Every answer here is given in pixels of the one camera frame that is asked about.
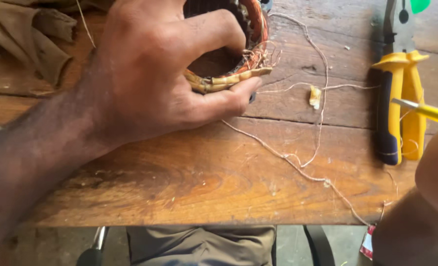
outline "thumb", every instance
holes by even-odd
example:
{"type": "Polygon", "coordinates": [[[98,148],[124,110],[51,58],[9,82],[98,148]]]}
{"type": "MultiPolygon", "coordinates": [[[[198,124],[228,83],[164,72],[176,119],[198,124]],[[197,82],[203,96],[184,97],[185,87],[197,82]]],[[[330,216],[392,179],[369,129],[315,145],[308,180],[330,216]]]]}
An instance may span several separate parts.
{"type": "Polygon", "coordinates": [[[199,124],[207,124],[219,119],[231,116],[240,116],[246,111],[251,94],[262,85],[262,79],[253,77],[239,82],[229,90],[222,90],[206,95],[196,94],[198,99],[198,111],[195,114],[199,124]]]}

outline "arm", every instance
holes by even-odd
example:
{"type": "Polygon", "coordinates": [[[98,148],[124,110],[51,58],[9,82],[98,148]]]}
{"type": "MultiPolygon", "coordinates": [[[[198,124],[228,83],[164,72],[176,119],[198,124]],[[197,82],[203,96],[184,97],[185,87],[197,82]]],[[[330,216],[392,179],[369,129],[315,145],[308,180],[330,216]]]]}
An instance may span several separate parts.
{"type": "Polygon", "coordinates": [[[417,167],[416,185],[376,227],[379,265],[438,265],[438,133],[417,167]]]}
{"type": "Polygon", "coordinates": [[[34,202],[86,162],[128,142],[245,111],[260,79],[203,96],[182,75],[207,51],[226,46],[241,53],[246,38],[239,23],[225,10],[183,20],[183,4],[117,1],[76,88],[0,131],[0,241],[34,202]]]}

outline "pants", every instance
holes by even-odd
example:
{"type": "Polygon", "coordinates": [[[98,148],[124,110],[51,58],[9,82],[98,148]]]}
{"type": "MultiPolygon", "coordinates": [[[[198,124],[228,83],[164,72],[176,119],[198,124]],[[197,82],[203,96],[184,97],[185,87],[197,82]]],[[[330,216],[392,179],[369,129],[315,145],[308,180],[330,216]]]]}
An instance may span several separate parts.
{"type": "Polygon", "coordinates": [[[128,227],[135,266],[272,266],[276,227],[128,227]]]}

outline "floor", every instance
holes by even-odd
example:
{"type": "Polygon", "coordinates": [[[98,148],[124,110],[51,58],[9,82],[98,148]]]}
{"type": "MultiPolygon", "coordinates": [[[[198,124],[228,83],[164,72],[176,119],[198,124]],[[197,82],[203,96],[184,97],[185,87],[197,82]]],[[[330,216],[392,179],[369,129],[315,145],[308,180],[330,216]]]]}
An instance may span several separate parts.
{"type": "MultiPolygon", "coordinates": [[[[323,226],[334,253],[336,266],[371,266],[358,250],[365,226],[323,226]]],[[[18,229],[0,251],[0,265],[74,266],[89,248],[96,228],[18,229]]],[[[302,226],[279,226],[278,266],[312,266],[302,226]]],[[[124,227],[111,227],[103,253],[104,266],[128,266],[129,253],[124,227]]]]}

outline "wooden table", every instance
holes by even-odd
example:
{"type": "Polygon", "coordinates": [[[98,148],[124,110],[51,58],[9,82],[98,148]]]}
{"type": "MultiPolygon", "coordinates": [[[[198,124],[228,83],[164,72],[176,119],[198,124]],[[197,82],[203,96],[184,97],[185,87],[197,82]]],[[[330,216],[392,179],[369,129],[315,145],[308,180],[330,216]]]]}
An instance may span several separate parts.
{"type": "MultiPolygon", "coordinates": [[[[372,63],[382,50],[382,17],[386,1],[281,0],[273,10],[309,26],[314,42],[327,55],[330,85],[373,85],[372,63]]],[[[86,14],[96,41],[105,14],[86,14]]],[[[60,90],[80,77],[91,43],[79,23],[74,44],[60,43],[74,56],[60,90]]],[[[438,106],[438,1],[417,15],[415,41],[430,59],[420,64],[425,97],[438,106]]],[[[301,28],[279,17],[271,19],[271,39],[283,49],[282,59],[266,89],[296,82],[324,85],[324,66],[301,28]]],[[[50,91],[0,49],[0,124],[24,112],[50,91]]],[[[322,145],[305,172],[326,177],[369,222],[380,218],[383,201],[396,200],[395,187],[375,158],[378,89],[344,88],[328,92],[322,145]]],[[[255,134],[281,152],[308,160],[315,149],[319,111],[307,101],[309,88],[262,94],[234,126],[255,134]]],[[[429,123],[428,137],[438,130],[429,123]]],[[[389,168],[399,196],[414,186],[416,162],[389,168]]],[[[40,201],[25,222],[35,226],[149,224],[357,224],[350,210],[323,183],[305,180],[258,142],[218,122],[202,128],[132,143],[76,171],[40,201]]]]}

